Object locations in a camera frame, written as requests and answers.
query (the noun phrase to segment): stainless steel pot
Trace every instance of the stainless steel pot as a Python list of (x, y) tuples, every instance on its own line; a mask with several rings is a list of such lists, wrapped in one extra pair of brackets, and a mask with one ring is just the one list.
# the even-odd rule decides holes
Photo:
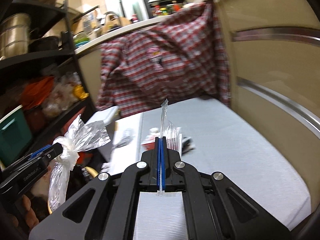
[(8, 17), (0, 24), (0, 32), (3, 32), (17, 25), (30, 27), (30, 24), (31, 24), (31, 20), (28, 14), (17, 13)]
[(4, 55), (13, 57), (28, 53), (28, 41), (15, 41), (4, 48)]
[(2, 48), (16, 41), (29, 41), (29, 27), (18, 25), (1, 33)]

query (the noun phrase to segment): metal screw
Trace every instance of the metal screw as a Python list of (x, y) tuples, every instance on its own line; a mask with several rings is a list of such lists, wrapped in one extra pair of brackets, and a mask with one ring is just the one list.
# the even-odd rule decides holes
[(186, 165), (184, 164), (184, 162), (176, 162), (174, 164), (174, 166), (176, 166), (177, 168), (181, 169), (181, 168), (184, 168), (184, 166), (186, 166)]
[(102, 172), (98, 175), (98, 178), (100, 180), (106, 180), (107, 178), (109, 178), (109, 174), (108, 173), (105, 173), (105, 172)]
[(222, 180), (223, 179), (223, 174), (220, 172), (216, 172), (213, 174), (214, 179), (216, 180)]
[(147, 163), (145, 163), (145, 162), (138, 162), (137, 163), (137, 167), (139, 168), (139, 169), (143, 169), (143, 168), (145, 168), (147, 166)]

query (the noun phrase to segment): cooking pot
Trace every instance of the cooking pot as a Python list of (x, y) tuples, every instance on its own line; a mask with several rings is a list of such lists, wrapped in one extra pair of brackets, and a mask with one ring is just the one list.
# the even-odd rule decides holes
[(0, 35), (1, 47), (4, 48), (15, 41), (29, 41), (29, 27), (18, 25), (6, 29)]
[(30, 27), (30, 24), (31, 20), (28, 14), (17, 13), (8, 17), (0, 24), (0, 32), (2, 33), (3, 31), (15, 27), (17, 25)]
[(28, 53), (28, 41), (15, 41), (4, 48), (5, 57), (14, 57)]
[(38, 39), (29, 45), (29, 51), (44, 51), (51, 49), (58, 49), (59, 47), (59, 37), (48, 36), (45, 38)]

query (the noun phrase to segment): orange bag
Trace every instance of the orange bag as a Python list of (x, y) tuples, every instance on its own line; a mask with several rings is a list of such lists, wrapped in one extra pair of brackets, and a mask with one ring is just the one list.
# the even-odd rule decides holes
[(23, 110), (39, 106), (50, 95), (53, 82), (54, 77), (50, 76), (28, 84), (22, 92), (20, 99)]

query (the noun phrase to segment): black shelving unit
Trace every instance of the black shelving unit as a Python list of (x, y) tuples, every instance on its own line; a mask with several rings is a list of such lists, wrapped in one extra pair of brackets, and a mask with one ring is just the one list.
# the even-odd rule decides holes
[(72, 49), (61, 49), (30, 52), (23, 55), (9, 57), (0, 61), (0, 73), (2, 73), (2, 71), (9, 70), (9, 68), (24, 67), (39, 63), (40, 65), (43, 65), (41, 62), (48, 59), (54, 59), (55, 62), (61, 64), (70, 58), (72, 54)]
[[(10, 57), (0, 61), (0, 92), (5, 86), (12, 83), (18, 78), (33, 78), (39, 76), (39, 70), (49, 66), (52, 63), (62, 64), (66, 60), (73, 61), (76, 72), (78, 73), (85, 92), (88, 92), (84, 83), (78, 58), (75, 54), (75, 46), (73, 35), (71, 33), (71, 25), (68, 19), (68, 1), (65, 0), (61, 7), (55, 7), (39, 3), (37, 0), (13, 0), (0, 23), (7, 17), (16, 13), (27, 13), (31, 18), (31, 39), (41, 38), (55, 24), (64, 19), (66, 29), (68, 31), (67, 46), (69, 49), (47, 50), (27, 53)], [(63, 126), (82, 108), (85, 111), (81, 118), (86, 122), (96, 111), (95, 106), (90, 97), (78, 101), (68, 110), (62, 112), (58, 117), (49, 122), (49, 124), (39, 134), (34, 136), (27, 150), (20, 154), (35, 152), (41, 147), (52, 142), (54, 136), (59, 134)]]
[(89, 100), (89, 98), (86, 98), (84, 100), (74, 103), (73, 106), (71, 106), (69, 109), (62, 112), (58, 117), (53, 119), (28, 147), (27, 154), (36, 152), (43, 146), (50, 144), (50, 140), (56, 134), (60, 133), (61, 128), (82, 108), (87, 107)]

